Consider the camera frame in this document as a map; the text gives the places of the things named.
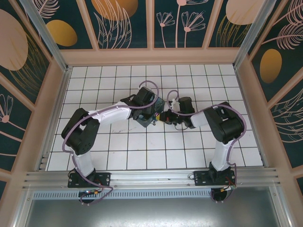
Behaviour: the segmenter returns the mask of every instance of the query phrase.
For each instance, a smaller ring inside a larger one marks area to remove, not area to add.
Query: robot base
[[[95,173],[94,174],[94,183],[109,186],[110,184],[110,173]],[[92,185],[85,181],[77,172],[69,174],[68,179],[68,188],[98,188],[95,185]]]
[[[210,169],[206,171],[194,171],[195,186],[227,186],[228,179],[235,184],[235,173],[231,168],[216,172],[210,164]]]

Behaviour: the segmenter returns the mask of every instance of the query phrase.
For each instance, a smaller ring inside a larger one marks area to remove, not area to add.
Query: white tile floor
[[[228,101],[248,125],[245,136],[235,144],[231,162],[263,165],[232,65],[143,65],[73,68],[47,170],[73,168],[70,155],[62,152],[60,134],[76,109],[110,106],[136,94],[146,79],[159,86],[164,100],[169,91],[178,89],[180,97],[190,96],[198,110]],[[161,122],[144,128],[129,120],[100,128],[98,133],[91,150],[97,170],[208,167],[214,155],[215,138],[208,125],[178,131]]]

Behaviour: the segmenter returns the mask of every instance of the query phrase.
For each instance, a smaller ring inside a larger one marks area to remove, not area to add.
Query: black bracket
[[[94,183],[109,186],[110,184],[110,173],[95,173]],[[85,181],[77,172],[69,174],[68,188],[98,188]]]
[[[228,177],[232,183],[235,183],[235,173],[230,170],[226,175],[216,178],[215,181],[211,178],[209,171],[194,171],[195,186],[214,186],[214,185],[229,185]]]

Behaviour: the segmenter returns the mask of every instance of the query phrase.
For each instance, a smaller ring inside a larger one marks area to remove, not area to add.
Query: floral wall print
[[[214,1],[155,0],[155,48],[202,47]]]
[[[92,49],[76,1],[33,0],[33,4],[59,49]]]
[[[240,47],[264,0],[223,0],[209,47]]]
[[[292,168],[303,165],[303,80],[271,108]]]
[[[85,0],[100,49],[147,48],[144,0]]]
[[[0,2],[0,74],[36,102],[49,61],[8,1]]]
[[[0,168],[11,171],[31,111],[0,85]]]
[[[268,101],[303,66],[302,41],[303,1],[290,0],[251,61]]]

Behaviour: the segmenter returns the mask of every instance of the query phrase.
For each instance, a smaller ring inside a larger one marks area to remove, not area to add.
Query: robotic arm
[[[232,110],[222,106],[209,107],[203,112],[192,116],[182,116],[180,115],[181,113],[195,113],[190,97],[183,97],[178,100],[179,113],[172,112],[171,110],[163,112],[165,102],[159,97],[148,108],[134,109],[134,106],[145,106],[153,102],[154,99],[155,94],[150,89],[142,87],[138,94],[121,99],[120,102],[113,105],[113,108],[106,108],[108,110],[93,110],[88,112],[82,108],[76,110],[62,132],[64,139],[77,122],[89,115],[95,114],[83,121],[81,123],[82,127],[76,127],[66,141],[66,145],[70,148],[74,162],[78,168],[76,169],[76,173],[78,171],[82,173],[79,175],[79,180],[84,181],[82,179],[83,176],[91,182],[96,182],[97,180],[98,176],[91,161],[90,149],[95,142],[99,127],[133,118],[143,127],[147,127],[150,123],[157,120],[174,125],[184,123],[191,129],[209,124],[217,140],[214,158],[210,163],[208,174],[202,174],[204,175],[202,177],[195,175],[195,183],[196,185],[198,182],[207,183],[206,185],[209,185],[209,183],[210,185],[226,185],[225,178],[229,177],[232,179],[232,176],[234,176],[227,157],[230,153],[231,144],[244,131],[244,123],[241,118]],[[227,102],[222,103],[222,105],[229,106]]]

